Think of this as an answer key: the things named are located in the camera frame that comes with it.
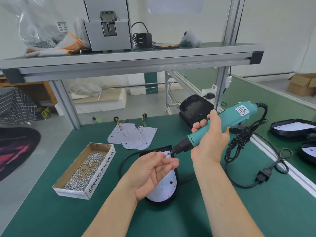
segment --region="green work table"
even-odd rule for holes
[[[217,71],[214,68],[202,68],[178,71],[197,89],[202,90],[211,88],[215,84]],[[287,119],[305,119],[316,121],[316,108],[298,103],[283,95],[276,93],[269,88],[265,88],[257,83],[247,81],[245,78],[233,76],[229,88],[225,91],[222,101],[227,103],[227,108],[236,102],[251,101],[252,103],[263,102],[268,105],[267,118],[268,123],[260,126],[256,132],[268,139],[278,150],[289,148],[294,152],[293,157],[287,161],[292,164],[298,171],[316,184],[316,165],[301,159],[296,152],[304,139],[290,140],[287,138],[276,137],[268,130],[270,125],[276,121]],[[245,124],[251,124],[260,119],[263,110],[259,110],[257,115],[252,116]]]
[[[129,123],[138,126],[141,119],[129,120]],[[146,119],[146,124],[157,128],[148,149],[175,145],[190,133],[190,128],[178,115],[150,117]],[[137,150],[127,150],[121,144],[114,145],[116,154],[90,200],[58,196],[52,186],[89,142],[107,143],[115,125],[114,122],[95,123],[71,131],[2,237],[81,236],[119,181],[119,164]],[[136,157],[128,159],[123,173]],[[177,157],[180,159],[179,178],[185,179],[193,173],[190,152]],[[234,180],[249,184],[260,169],[271,163],[267,155],[249,142],[239,158],[229,165],[229,172]],[[268,182],[252,189],[236,188],[236,191],[266,237],[315,236],[316,199],[291,176],[273,171]],[[180,185],[176,198],[168,205],[154,206],[141,200],[127,236],[211,236],[196,178]]]

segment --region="black power adapter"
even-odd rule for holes
[[[151,48],[153,45],[153,38],[151,33],[136,33],[136,46],[138,48]]]

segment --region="checkered cloth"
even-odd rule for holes
[[[0,123],[23,124],[36,120],[37,106],[16,87],[0,88]]]

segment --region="person's right arm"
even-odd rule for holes
[[[209,131],[192,149],[191,158],[214,237],[262,237],[233,185],[220,165],[222,153],[229,142],[229,131],[222,133],[221,120],[215,110],[208,116]],[[195,123],[192,132],[206,125]]]

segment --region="teal electric screwdriver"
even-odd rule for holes
[[[253,114],[258,112],[258,107],[261,103],[253,104],[251,102],[241,102],[233,107],[227,108],[225,111],[220,113],[218,116],[222,122],[222,132],[229,128],[234,128],[246,120]],[[199,129],[197,132],[189,134],[179,144],[173,147],[171,153],[179,154],[182,151],[186,152],[191,150],[193,147],[199,145],[202,137],[210,128],[211,120],[207,121],[207,125]]]

